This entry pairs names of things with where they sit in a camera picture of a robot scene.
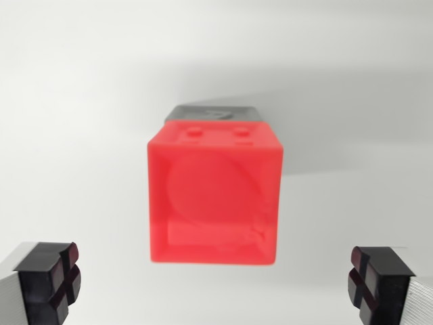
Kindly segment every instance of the red plastic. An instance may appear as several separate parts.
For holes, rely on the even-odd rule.
[[[152,261],[275,261],[283,147],[268,124],[168,121],[147,153]]]

